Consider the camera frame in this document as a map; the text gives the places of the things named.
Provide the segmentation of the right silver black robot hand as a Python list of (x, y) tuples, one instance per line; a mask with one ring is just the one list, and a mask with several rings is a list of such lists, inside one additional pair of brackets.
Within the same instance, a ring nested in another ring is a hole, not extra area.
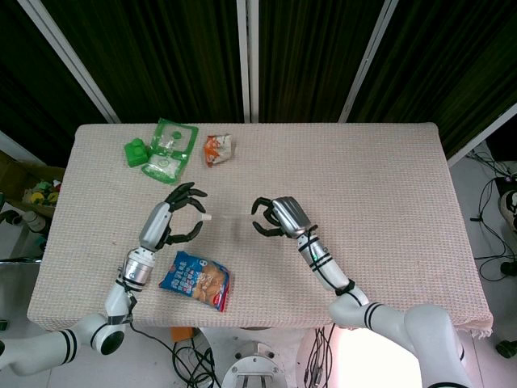
[(251, 214), (256, 214), (259, 206), (264, 206), (264, 218), (274, 226), (273, 229), (264, 229), (258, 222), (253, 221), (253, 227), (265, 237), (286, 236), (299, 238), (302, 234), (311, 231), (313, 224), (309, 220), (300, 204), (291, 196), (283, 196), (274, 200), (259, 197), (251, 207)]

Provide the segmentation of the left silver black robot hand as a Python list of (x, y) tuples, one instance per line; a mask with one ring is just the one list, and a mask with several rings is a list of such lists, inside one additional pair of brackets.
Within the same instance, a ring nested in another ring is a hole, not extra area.
[(197, 200), (197, 197), (205, 198), (208, 194), (194, 186), (194, 182), (180, 184), (163, 202), (155, 206), (139, 235), (141, 247), (157, 252), (165, 245), (190, 242), (199, 234), (203, 221), (198, 221), (187, 234), (173, 235), (170, 228), (173, 213), (187, 205), (195, 207), (201, 214), (206, 214), (206, 209)]

